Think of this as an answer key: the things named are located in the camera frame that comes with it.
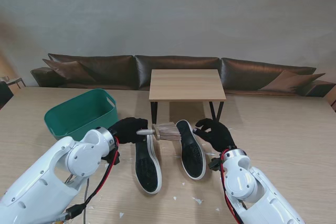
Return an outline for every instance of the table leg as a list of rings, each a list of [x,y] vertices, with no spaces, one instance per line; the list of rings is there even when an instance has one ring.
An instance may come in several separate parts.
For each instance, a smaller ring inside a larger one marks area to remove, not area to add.
[[[156,124],[158,102],[151,102],[152,123]]]
[[[224,102],[220,102],[220,103],[219,103],[218,112],[217,112],[217,117],[216,117],[216,121],[217,121],[217,122],[219,122],[219,119],[221,119],[220,115],[221,115],[221,113],[222,113],[223,105],[224,105]]]
[[[210,110],[211,110],[211,116],[212,116],[212,120],[216,120],[216,115],[215,115],[215,109],[214,109],[214,104],[212,102],[209,102],[210,104]]]
[[[221,115],[221,113],[222,113],[222,109],[223,109],[224,102],[220,102],[220,103],[219,103],[217,116],[216,116],[216,114],[215,114],[214,104],[213,104],[212,102],[209,102],[209,104],[210,104],[210,110],[211,110],[211,116],[212,116],[212,119],[213,119],[214,121],[219,122],[219,119],[221,118],[220,115]]]

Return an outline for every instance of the black glove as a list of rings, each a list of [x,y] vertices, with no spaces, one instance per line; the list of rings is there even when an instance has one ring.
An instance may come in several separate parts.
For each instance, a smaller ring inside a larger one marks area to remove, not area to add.
[[[137,131],[142,129],[148,129],[148,120],[142,118],[125,118],[109,127],[120,144],[142,142],[145,136],[137,135]]]
[[[202,127],[201,129],[195,129],[194,133],[203,138],[205,141],[211,143],[213,149],[218,152],[222,152],[225,149],[235,148],[235,142],[232,139],[230,131],[227,127],[219,122],[212,119],[205,118],[199,120],[196,123],[196,127]]]

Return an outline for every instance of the throw pillow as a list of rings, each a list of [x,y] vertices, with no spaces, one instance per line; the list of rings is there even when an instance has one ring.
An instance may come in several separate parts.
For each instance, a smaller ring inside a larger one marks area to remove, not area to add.
[[[82,65],[77,61],[72,62],[56,62],[53,60],[43,61],[52,68],[53,71],[64,77],[72,83],[92,84],[96,83],[95,79],[89,76]]]
[[[325,73],[301,75],[284,70],[271,83],[259,90],[295,93],[300,87],[308,85]]]

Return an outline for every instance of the debris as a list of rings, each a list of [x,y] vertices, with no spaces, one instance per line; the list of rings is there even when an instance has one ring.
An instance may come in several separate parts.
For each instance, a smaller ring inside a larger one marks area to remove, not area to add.
[[[195,197],[193,197],[193,200],[195,200],[198,204],[202,204],[203,200],[202,199],[197,199]]]

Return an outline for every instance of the basket handle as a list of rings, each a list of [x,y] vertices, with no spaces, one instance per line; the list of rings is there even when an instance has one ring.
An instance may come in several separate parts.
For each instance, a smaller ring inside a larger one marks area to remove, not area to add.
[[[110,96],[107,94],[106,96],[106,100],[115,108],[117,105],[116,105],[116,101]]]

